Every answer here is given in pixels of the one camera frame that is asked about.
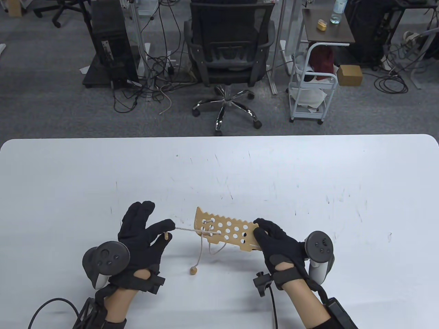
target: wooden lacing board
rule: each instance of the wooden lacing board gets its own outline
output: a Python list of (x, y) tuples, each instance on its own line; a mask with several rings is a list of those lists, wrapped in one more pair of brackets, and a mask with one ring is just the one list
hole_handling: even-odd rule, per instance
[(259, 225), (252, 222), (203, 212), (200, 207), (197, 207), (195, 213), (194, 229), (201, 231), (197, 232), (199, 236), (203, 235), (208, 242), (214, 244), (219, 242), (234, 244), (243, 251), (261, 250), (253, 236), (253, 230), (256, 227)]

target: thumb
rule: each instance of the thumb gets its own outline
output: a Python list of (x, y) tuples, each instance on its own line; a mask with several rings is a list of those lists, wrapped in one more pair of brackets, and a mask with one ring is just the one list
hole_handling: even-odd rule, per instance
[(255, 237), (262, 250), (264, 250), (272, 242), (272, 238), (267, 233), (265, 233), (264, 229), (260, 227), (256, 227), (253, 230), (253, 236)]

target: computer tower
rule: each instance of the computer tower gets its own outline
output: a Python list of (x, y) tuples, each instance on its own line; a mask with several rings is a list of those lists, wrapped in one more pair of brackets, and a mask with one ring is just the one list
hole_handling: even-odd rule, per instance
[(96, 55), (83, 84), (86, 87), (127, 85), (127, 80), (139, 82), (138, 46), (130, 46), (125, 18), (119, 0), (91, 1), (91, 37)]

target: black cable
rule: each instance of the black cable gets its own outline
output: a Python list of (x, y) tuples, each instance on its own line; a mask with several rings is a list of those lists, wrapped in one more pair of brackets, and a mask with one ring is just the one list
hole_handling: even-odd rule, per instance
[(274, 295), (273, 295), (273, 289), (271, 289), (271, 285), (268, 286), (268, 289), (270, 289), (271, 301), (273, 302), (274, 327), (275, 327), (275, 329), (278, 329), (278, 327), (277, 327), (276, 305), (274, 303)]
[(65, 303), (69, 304), (69, 305), (73, 308), (73, 310), (75, 311), (76, 318), (79, 318), (79, 312), (78, 312), (78, 310), (76, 309), (76, 307), (73, 305), (73, 303), (72, 303), (71, 301), (69, 301), (69, 300), (67, 300), (67, 299), (64, 299), (64, 298), (53, 298), (53, 299), (48, 300), (47, 302), (45, 302), (43, 305), (41, 305), (41, 306), (38, 308), (38, 310), (36, 310), (36, 312), (35, 312), (34, 315), (32, 316), (32, 319), (31, 319), (30, 322), (29, 322), (28, 329), (31, 329), (31, 328), (32, 328), (32, 324), (33, 324), (33, 322), (35, 321), (36, 316), (37, 316), (38, 313), (43, 309), (43, 307), (45, 307), (47, 304), (49, 304), (49, 303), (51, 303), (51, 302), (53, 302), (53, 301), (58, 301), (58, 300), (59, 300), (59, 301), (63, 301), (63, 302), (65, 302)]

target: water bottle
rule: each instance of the water bottle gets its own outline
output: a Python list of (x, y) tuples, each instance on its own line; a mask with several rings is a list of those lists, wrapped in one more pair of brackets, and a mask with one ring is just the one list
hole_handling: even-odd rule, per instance
[(332, 24), (340, 24), (347, 3), (348, 0), (335, 0), (334, 9), (331, 15)]

